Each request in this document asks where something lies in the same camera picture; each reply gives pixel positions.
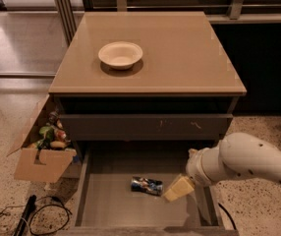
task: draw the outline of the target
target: white bowl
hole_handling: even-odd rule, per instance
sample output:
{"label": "white bowl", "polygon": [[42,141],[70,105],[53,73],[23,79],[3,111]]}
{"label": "white bowl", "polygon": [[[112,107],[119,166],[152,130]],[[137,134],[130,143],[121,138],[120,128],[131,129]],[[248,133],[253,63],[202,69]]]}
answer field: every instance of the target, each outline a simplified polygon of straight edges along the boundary
{"label": "white bowl", "polygon": [[141,59],[142,50],[134,43],[113,42],[103,46],[98,57],[113,69],[127,70]]}

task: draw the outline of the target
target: speckled floor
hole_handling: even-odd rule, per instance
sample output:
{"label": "speckled floor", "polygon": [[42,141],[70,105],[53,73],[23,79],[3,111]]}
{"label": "speckled floor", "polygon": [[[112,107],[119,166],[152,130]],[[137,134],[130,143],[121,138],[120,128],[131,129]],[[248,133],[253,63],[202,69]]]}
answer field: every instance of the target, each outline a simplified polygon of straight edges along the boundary
{"label": "speckled floor", "polygon": [[[0,71],[55,72],[66,51],[59,19],[54,13],[0,12]],[[35,104],[44,98],[49,79],[0,79],[0,235],[12,235],[31,195],[39,199],[58,196],[70,210],[77,198],[78,180],[61,179],[57,184],[16,181],[13,178],[20,153],[6,157],[13,139],[29,118]],[[235,117],[229,129],[246,132],[281,149],[281,117]],[[231,213],[241,236],[281,235],[281,186],[265,180],[217,184],[218,200]],[[49,199],[36,203],[50,204]],[[226,228],[230,220],[222,213]],[[32,228],[53,231],[66,220],[64,211],[52,208],[38,217]]]}

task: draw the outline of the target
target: drawer front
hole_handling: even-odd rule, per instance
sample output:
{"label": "drawer front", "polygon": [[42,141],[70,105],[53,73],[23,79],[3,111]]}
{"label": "drawer front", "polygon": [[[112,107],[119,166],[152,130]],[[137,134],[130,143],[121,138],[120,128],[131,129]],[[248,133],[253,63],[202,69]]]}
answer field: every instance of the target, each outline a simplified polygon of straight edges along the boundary
{"label": "drawer front", "polygon": [[61,115],[72,141],[219,140],[231,114]]}

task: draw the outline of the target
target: cardboard box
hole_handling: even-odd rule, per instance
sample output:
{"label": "cardboard box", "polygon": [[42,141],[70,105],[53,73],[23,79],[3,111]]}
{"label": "cardboard box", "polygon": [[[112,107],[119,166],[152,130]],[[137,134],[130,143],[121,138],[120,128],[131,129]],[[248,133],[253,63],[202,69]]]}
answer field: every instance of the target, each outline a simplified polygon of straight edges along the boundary
{"label": "cardboard box", "polygon": [[79,177],[82,164],[73,162],[77,154],[73,151],[61,151],[27,148],[41,139],[39,130],[48,122],[48,114],[55,110],[50,95],[39,101],[30,118],[16,137],[7,155],[21,151],[14,179],[35,182],[56,183],[61,177]]}

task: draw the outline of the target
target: can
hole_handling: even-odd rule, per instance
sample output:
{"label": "can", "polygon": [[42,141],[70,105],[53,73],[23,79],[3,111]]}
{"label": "can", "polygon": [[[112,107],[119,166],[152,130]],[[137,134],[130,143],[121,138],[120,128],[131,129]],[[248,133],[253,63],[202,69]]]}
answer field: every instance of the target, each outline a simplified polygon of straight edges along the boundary
{"label": "can", "polygon": [[161,196],[163,192],[163,184],[162,181],[159,180],[143,177],[132,177],[131,191]]}

